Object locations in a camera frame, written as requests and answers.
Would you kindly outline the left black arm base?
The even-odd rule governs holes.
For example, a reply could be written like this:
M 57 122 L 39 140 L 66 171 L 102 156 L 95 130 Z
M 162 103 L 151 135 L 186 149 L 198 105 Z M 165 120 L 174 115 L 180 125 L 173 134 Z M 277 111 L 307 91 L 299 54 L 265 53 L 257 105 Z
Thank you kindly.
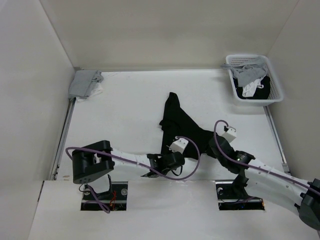
M 78 190 L 82 193 L 81 211 L 102 211 L 87 185 L 80 185 Z M 102 204 L 106 205 L 111 212 L 126 211 L 128 197 L 128 182 L 111 183 L 110 190 L 95 194 Z

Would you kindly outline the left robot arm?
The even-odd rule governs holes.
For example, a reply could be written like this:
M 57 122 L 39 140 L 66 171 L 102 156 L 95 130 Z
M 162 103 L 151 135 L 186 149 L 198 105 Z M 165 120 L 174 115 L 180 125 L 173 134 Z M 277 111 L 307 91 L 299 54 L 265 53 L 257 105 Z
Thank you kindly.
M 100 199 L 108 199 L 112 195 L 110 177 L 126 182 L 136 177 L 158 178 L 177 170 L 185 164 L 181 152 L 167 154 L 148 153 L 132 154 L 111 147 L 108 140 L 101 140 L 82 148 L 72 150 L 73 183 L 88 184 Z

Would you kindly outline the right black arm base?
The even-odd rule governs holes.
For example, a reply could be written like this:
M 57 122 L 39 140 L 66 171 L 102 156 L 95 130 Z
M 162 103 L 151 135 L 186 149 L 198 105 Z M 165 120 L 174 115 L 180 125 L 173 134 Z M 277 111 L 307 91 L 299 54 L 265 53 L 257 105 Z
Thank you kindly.
M 216 195 L 220 211 L 264 211 L 262 198 L 249 196 L 244 190 L 236 190 L 232 181 L 216 181 Z

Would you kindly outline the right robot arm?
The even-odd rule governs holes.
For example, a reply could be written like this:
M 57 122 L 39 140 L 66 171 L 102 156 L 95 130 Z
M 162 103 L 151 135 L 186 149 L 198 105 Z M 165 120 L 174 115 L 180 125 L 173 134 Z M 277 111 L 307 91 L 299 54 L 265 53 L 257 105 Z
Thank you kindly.
M 236 175 L 232 192 L 238 198 L 257 197 L 294 213 L 307 226 L 320 229 L 320 181 L 308 181 L 283 173 L 253 155 L 234 150 L 229 142 L 215 136 L 207 154 Z

